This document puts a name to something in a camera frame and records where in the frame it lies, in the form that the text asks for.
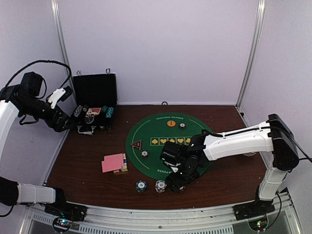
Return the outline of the blue beige 10 chip stack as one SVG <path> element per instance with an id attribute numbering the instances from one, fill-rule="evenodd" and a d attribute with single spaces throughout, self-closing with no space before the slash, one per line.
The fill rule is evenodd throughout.
<path id="1" fill-rule="evenodd" d="M 164 180 L 157 180 L 155 183 L 155 191 L 158 193 L 164 192 L 166 187 L 167 187 L 167 183 Z"/>

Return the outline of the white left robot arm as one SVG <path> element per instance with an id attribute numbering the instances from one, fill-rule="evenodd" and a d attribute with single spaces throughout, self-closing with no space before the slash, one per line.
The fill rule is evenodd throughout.
<path id="1" fill-rule="evenodd" d="M 45 79 L 35 73 L 25 73 L 20 84 L 11 85 L 13 79 L 26 68 L 37 63 L 51 63 L 65 67 L 68 78 L 72 71 L 67 64 L 55 60 L 36 60 L 18 70 L 0 91 L 0 148 L 3 150 L 12 124 L 17 117 L 19 124 L 26 125 L 27 116 L 32 116 L 32 124 L 40 119 L 57 133 L 76 127 L 75 122 L 58 106 L 58 102 L 65 101 L 73 92 L 70 86 L 62 84 L 45 101 L 40 96 L 41 86 Z M 14 207 L 17 204 L 50 204 L 52 210 L 59 216 L 66 216 L 70 212 L 70 205 L 66 202 L 63 189 L 37 186 L 15 182 L 4 177 L 0 179 L 0 202 Z"/>

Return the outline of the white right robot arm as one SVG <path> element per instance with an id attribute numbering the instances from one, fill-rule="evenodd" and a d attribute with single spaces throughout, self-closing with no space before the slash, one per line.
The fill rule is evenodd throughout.
<path id="1" fill-rule="evenodd" d="M 271 152 L 273 155 L 258 186 L 256 199 L 250 204 L 252 214 L 260 215 L 272 203 L 287 173 L 299 164 L 299 153 L 311 160 L 279 115 L 270 114 L 268 120 L 258 125 L 229 132 L 213 133 L 203 129 L 186 145 L 168 141 L 162 148 L 160 159 L 172 169 L 165 181 L 177 193 L 199 178 L 199 167 L 224 157 L 256 152 Z"/>

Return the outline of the red triangle marker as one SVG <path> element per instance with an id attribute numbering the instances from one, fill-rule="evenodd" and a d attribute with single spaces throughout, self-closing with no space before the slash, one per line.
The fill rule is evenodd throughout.
<path id="1" fill-rule="evenodd" d="M 142 140 L 137 140 L 135 142 L 132 142 L 130 144 L 130 146 L 135 148 L 135 149 L 141 150 L 141 148 L 142 148 Z"/>

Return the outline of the orange big blind button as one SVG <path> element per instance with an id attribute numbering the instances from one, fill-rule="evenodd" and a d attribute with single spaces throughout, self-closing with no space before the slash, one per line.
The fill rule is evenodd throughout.
<path id="1" fill-rule="evenodd" d="M 168 125 L 169 127 L 175 127 L 175 126 L 176 126 L 176 122 L 173 121 L 173 120 L 169 120 L 169 121 L 167 122 L 167 125 Z"/>

